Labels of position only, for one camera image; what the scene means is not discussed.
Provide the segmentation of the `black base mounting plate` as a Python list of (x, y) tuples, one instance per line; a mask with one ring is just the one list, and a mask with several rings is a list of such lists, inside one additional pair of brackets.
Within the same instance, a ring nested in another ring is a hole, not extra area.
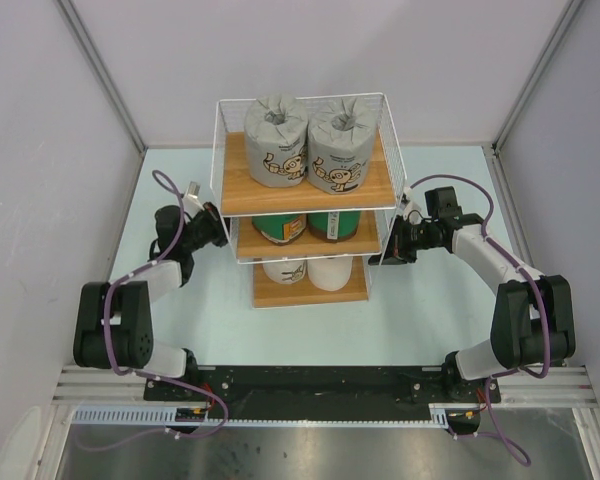
[(216, 366), (176, 382), (148, 378), (143, 398), (184, 404), (179, 423), (405, 424), (433, 419), (431, 405), (443, 404), (469, 427), (501, 395), (496, 382), (463, 380), (445, 366)]

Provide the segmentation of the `grey roll front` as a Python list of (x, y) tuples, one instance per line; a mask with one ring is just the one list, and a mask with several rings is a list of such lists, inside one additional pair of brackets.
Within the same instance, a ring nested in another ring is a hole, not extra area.
[(308, 180), (334, 195), (365, 182), (377, 131), (377, 115), (362, 97), (326, 102), (309, 119)]

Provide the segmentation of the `white wire wooden shelf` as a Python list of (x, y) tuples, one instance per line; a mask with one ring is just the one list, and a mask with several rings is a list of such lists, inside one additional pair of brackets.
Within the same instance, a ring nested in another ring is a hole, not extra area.
[[(384, 251), (389, 240), (406, 173), (388, 98), (383, 93), (361, 94), (377, 119), (377, 134), (369, 172), (362, 186), (351, 193), (329, 194), (308, 181), (287, 188), (268, 188), (249, 174), (244, 140), (244, 118), (249, 99), (223, 99), (216, 104), (210, 187), (220, 214), (229, 220), (225, 232), (238, 264), (250, 271), (255, 308), (292, 307), (366, 301), (375, 270), (369, 259)], [(276, 246), (257, 233), (255, 216), (358, 211), (356, 234), (329, 243), (309, 233), (289, 245)], [(351, 274), (339, 290), (329, 292), (304, 278), (291, 286), (270, 279), (269, 264), (291, 260), (349, 257)]]

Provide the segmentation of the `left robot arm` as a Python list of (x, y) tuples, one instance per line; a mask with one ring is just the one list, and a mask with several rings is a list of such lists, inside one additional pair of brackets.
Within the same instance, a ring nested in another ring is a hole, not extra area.
[(186, 285), (193, 254), (208, 244), (227, 243), (224, 220), (215, 205), (194, 201), (155, 212), (157, 238), (148, 262), (120, 282), (89, 282), (82, 287), (73, 341), (73, 359), (83, 368), (143, 372), (166, 378), (177, 398), (194, 397), (200, 374), (186, 348), (154, 339), (151, 306)]

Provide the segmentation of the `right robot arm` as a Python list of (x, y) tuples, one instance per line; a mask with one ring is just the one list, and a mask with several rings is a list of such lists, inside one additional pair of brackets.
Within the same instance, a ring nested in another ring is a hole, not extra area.
[(541, 379), (556, 362), (571, 358), (576, 332), (571, 286), (561, 275), (546, 275), (506, 249), (489, 231), (488, 220), (466, 213), (453, 187), (425, 194), (424, 209), (405, 192), (382, 264), (412, 264), (419, 252), (444, 249), (464, 261), (495, 296), (486, 340), (448, 354), (441, 388), (464, 401), (478, 382), (523, 371)]

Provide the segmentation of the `unwrapped white paper roll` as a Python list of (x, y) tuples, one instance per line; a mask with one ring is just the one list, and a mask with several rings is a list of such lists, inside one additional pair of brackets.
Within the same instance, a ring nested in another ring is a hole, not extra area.
[(352, 257), (323, 257), (307, 262), (310, 282), (318, 289), (328, 292), (346, 286), (353, 269)]

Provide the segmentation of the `grey roll back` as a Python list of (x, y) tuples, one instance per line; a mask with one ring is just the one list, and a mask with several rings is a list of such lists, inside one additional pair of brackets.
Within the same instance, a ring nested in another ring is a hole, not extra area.
[(246, 111), (244, 141), (250, 176), (268, 188), (299, 185), (307, 170), (308, 114), (288, 94), (256, 99)]

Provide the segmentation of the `aluminium frame rail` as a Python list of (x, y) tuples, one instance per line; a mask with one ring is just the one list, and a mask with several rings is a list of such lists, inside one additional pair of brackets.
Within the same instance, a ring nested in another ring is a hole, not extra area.
[(132, 405), (144, 401), (144, 390), (142, 378), (70, 365), (62, 369), (52, 400), (66, 405)]

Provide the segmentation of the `grey roll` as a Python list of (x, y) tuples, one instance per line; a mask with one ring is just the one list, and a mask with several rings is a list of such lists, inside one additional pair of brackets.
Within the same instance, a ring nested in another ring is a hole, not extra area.
[(362, 97), (326, 102), (309, 119), (308, 180), (334, 195), (365, 182), (377, 131), (377, 115)]
[(244, 141), (250, 176), (268, 188), (299, 185), (307, 170), (308, 114), (288, 94), (256, 99), (246, 111)]

